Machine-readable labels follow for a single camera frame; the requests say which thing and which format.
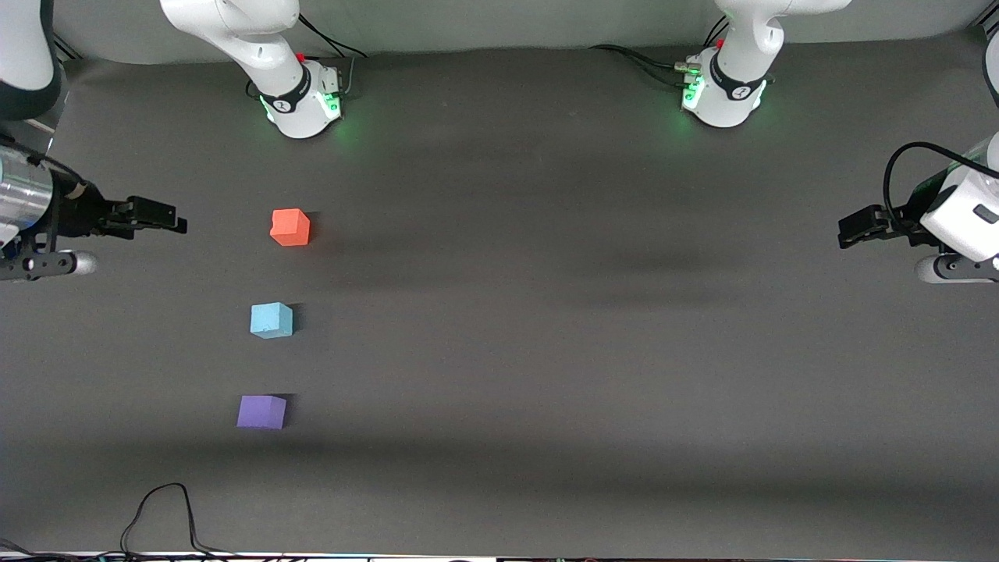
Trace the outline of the light blue foam block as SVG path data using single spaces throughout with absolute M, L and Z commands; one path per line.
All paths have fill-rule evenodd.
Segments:
M 295 312 L 281 302 L 253 304 L 249 332 L 262 339 L 292 336 L 295 333 Z

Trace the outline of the orange foam block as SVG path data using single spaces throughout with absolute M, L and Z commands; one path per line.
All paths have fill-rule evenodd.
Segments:
M 300 208 L 272 210 L 270 236 L 282 247 L 303 247 L 311 239 L 311 220 Z

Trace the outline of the purple foam block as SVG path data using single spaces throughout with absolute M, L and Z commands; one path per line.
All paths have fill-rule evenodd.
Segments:
M 235 426 L 239 429 L 279 431 L 286 424 L 288 400 L 276 395 L 243 395 Z

